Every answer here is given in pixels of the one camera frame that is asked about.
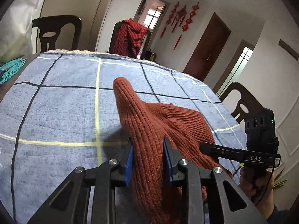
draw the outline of red checkered cloth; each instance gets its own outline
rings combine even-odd
[[[133,19],[123,20],[113,48],[113,54],[137,58],[147,28]]]

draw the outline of metal screw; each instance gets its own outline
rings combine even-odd
[[[187,159],[181,159],[180,165],[188,165],[189,161]]]
[[[117,164],[117,160],[116,159],[110,159],[109,164],[110,165],[115,165],[115,164]]]
[[[216,173],[222,173],[222,168],[221,167],[214,167],[214,171],[216,172]]]
[[[81,172],[83,172],[83,170],[84,170],[83,167],[76,167],[75,168],[76,173],[81,173]]]

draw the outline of chair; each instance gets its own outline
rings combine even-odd
[[[124,24],[124,22],[120,21],[120,22],[116,23],[115,26],[114,26],[111,41],[110,41],[110,46],[109,46],[109,53],[110,54],[113,54],[113,48],[114,48],[114,45],[115,45],[115,42],[116,42],[116,39],[117,39],[117,35],[118,35],[118,32],[119,32],[119,30],[120,30],[120,28],[123,24]],[[141,60],[143,60],[145,58],[145,53],[147,51],[147,46],[150,42],[150,37],[151,37],[151,32],[149,30],[147,30],[147,33],[145,34],[145,37],[143,38],[143,40],[145,40],[145,43],[144,43],[144,47],[143,47],[143,50],[142,50],[142,53],[141,53],[141,56],[140,56]]]
[[[55,49],[55,43],[61,32],[61,28],[66,24],[73,24],[75,26],[75,33],[72,43],[72,50],[75,50],[78,48],[79,37],[82,29],[81,18],[78,18],[74,15],[59,15],[37,18],[32,21],[32,27],[38,27],[40,30],[40,52],[47,51],[47,44],[49,44],[49,49]],[[51,37],[44,37],[44,34],[48,32],[55,32],[55,35]]]
[[[238,114],[240,114],[236,119],[238,123],[244,120],[248,113],[251,115],[258,115],[264,110],[263,106],[258,102],[258,100],[256,100],[256,98],[242,84],[238,82],[229,84],[228,88],[220,96],[219,100],[223,102],[223,100],[232,90],[237,90],[241,94],[241,99],[238,101],[236,109],[231,113],[234,118],[237,117]],[[249,111],[248,113],[245,113],[244,110],[240,107],[241,104],[246,106]]]

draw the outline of teal lace placemat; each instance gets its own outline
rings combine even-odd
[[[1,66],[0,70],[10,68],[10,67],[11,68],[6,72],[4,72],[0,84],[6,82],[7,80],[11,79],[14,75],[16,75],[21,69],[21,67],[25,64],[25,61],[26,59],[18,58],[18,59],[11,60],[5,63],[3,66]]]

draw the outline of dark sleeve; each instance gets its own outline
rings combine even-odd
[[[281,224],[282,220],[285,218],[285,216],[288,214],[288,211],[279,211],[276,206],[274,206],[274,210],[267,219],[268,224]]]

